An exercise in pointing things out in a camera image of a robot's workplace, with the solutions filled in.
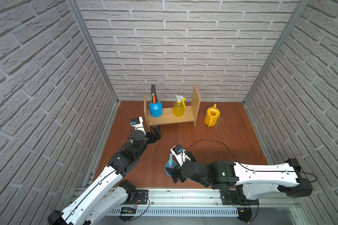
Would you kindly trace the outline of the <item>blue pressure sprayer bottle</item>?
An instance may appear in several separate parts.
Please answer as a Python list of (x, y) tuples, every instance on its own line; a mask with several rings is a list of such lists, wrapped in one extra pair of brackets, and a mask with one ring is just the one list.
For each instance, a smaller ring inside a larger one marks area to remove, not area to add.
[(149, 104), (150, 114), (154, 118), (159, 118), (162, 115), (162, 113), (163, 113), (163, 109), (162, 109), (161, 102), (157, 98), (155, 84), (151, 85), (151, 97), (152, 97), (152, 101)]

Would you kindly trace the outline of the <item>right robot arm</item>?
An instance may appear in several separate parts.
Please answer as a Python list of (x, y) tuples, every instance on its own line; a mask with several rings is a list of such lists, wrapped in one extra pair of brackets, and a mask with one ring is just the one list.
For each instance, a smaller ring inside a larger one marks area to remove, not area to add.
[(297, 159), (290, 158), (279, 165), (248, 165), (231, 161), (216, 161), (208, 165), (186, 161), (166, 167), (174, 183), (190, 180), (204, 187), (234, 194), (242, 204), (249, 204), (262, 196), (285, 193), (288, 197), (308, 197), (313, 188)]

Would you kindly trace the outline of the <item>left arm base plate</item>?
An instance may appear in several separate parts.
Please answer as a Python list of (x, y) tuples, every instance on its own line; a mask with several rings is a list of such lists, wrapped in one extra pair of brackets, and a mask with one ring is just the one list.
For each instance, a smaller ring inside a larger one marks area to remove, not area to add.
[(137, 189), (128, 195), (124, 205), (146, 205), (148, 204), (148, 194), (148, 189)]

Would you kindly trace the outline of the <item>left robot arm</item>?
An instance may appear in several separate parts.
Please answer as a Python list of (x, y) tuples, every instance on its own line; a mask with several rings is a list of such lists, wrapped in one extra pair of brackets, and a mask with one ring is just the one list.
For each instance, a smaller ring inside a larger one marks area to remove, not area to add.
[(147, 146), (161, 139), (160, 126), (149, 132), (136, 126), (96, 180), (69, 206), (48, 216), (50, 225), (94, 225), (112, 209), (131, 202), (136, 187), (123, 178), (136, 166)]

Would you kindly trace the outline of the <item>yellow watering can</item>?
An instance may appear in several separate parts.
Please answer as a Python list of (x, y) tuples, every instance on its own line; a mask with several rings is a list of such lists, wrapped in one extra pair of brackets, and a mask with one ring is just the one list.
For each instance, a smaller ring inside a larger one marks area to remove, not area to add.
[(219, 116), (220, 116), (220, 111), (217, 108), (217, 105), (214, 104), (213, 107), (210, 107), (210, 108), (207, 109), (206, 116), (205, 116), (205, 119), (204, 119), (204, 123), (208, 127), (213, 127), (217, 124)]

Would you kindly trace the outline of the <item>yellow spray bottle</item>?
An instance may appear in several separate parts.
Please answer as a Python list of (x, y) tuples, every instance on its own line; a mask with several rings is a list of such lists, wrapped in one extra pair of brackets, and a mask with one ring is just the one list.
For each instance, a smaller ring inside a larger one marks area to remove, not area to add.
[(183, 97), (183, 96), (180, 96), (180, 95), (175, 95), (175, 97), (176, 97), (177, 101), (175, 102), (175, 104), (173, 106), (173, 114), (176, 117), (181, 117), (181, 116), (184, 115), (184, 112), (185, 112), (186, 98)]

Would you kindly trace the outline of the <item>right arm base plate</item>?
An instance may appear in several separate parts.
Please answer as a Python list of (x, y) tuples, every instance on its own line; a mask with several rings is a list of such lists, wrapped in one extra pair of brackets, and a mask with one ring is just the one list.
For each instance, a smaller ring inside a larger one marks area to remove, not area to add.
[(223, 205), (254, 206), (259, 205), (259, 200), (249, 200), (242, 190), (221, 190), (221, 201)]

